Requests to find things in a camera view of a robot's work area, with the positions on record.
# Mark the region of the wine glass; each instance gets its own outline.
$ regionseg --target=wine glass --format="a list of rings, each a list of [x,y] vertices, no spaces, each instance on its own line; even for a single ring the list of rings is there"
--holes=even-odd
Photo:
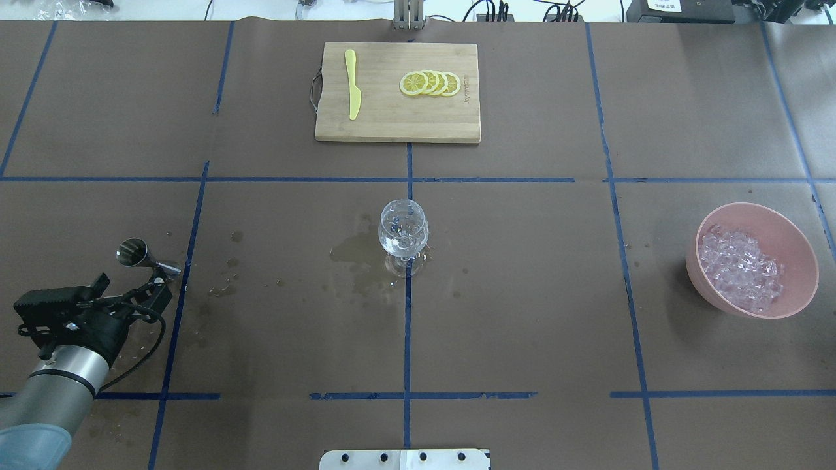
[[[421,250],[430,237],[424,209],[411,199],[398,199],[386,204],[380,213],[377,230],[380,244],[388,253],[386,268],[405,278],[414,276],[426,260]]]

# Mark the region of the ice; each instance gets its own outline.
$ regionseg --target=ice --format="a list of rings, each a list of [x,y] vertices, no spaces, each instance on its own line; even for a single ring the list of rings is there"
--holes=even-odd
[[[700,241],[699,253],[711,284],[741,309],[765,313],[783,292],[783,265],[762,253],[757,239],[739,228],[711,226]]]

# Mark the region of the yellow knife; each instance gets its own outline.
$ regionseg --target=yellow knife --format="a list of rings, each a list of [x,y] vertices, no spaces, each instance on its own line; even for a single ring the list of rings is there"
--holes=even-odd
[[[349,119],[355,120],[360,111],[360,100],[363,95],[357,88],[357,53],[354,49],[345,50],[345,68],[349,71]]]

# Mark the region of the bowl of ice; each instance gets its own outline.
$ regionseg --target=bowl of ice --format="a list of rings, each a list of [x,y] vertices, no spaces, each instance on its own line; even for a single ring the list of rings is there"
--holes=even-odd
[[[797,314],[818,288],[818,261],[807,237],[769,207],[733,202],[696,230],[688,276],[711,305],[742,317]]]

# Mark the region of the knife handle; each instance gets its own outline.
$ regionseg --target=knife handle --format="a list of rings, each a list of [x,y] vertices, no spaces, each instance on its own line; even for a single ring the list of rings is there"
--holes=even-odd
[[[349,86],[357,86],[354,82],[354,74],[357,70],[357,54],[354,49],[345,50],[345,68],[349,71]]]

